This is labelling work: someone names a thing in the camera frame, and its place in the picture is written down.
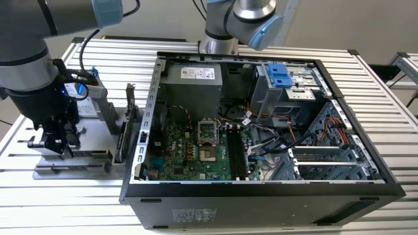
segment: blue led light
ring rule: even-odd
[[[82,90],[84,90],[84,85],[78,84],[77,94],[82,94]]]

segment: aluminum table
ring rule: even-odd
[[[80,44],[62,60],[78,68]],[[136,104],[144,107],[157,51],[196,52],[195,43],[92,40],[84,54],[108,89],[108,100],[125,106],[125,85],[136,84]],[[343,227],[145,231],[129,206],[118,204],[121,179],[33,180],[40,159],[25,141],[30,121],[20,116],[0,143],[0,234],[418,234],[418,121],[363,59],[347,50],[269,47],[243,56],[320,59],[340,88],[407,196]]]

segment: ram slot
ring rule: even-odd
[[[247,177],[245,160],[243,154],[243,145],[240,141],[239,129],[233,126],[227,130],[227,146],[229,157],[231,180],[239,178],[244,180]]]

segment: gray metal frame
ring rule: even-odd
[[[92,40],[84,54],[85,66],[96,66],[108,88],[108,101],[125,106],[125,84],[134,83],[136,104],[144,108],[156,51],[196,52],[195,43]],[[357,56],[345,50],[269,47],[253,51],[239,47],[240,55],[320,59],[345,96],[356,118],[391,168],[407,196],[341,227],[304,227],[291,233],[339,235],[415,235],[418,233],[418,134],[395,96],[382,90],[378,77]],[[68,67],[76,69],[77,45],[65,52]],[[2,233],[145,233],[129,207],[118,205],[121,179],[32,179],[38,155],[25,148],[32,136],[29,121],[20,116],[0,142],[0,211]],[[288,227],[176,230],[172,233],[288,234]]]

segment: connector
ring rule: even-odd
[[[331,126],[331,128],[336,128],[336,129],[344,128],[344,127],[345,127],[345,125],[343,123],[332,124],[332,126]]]

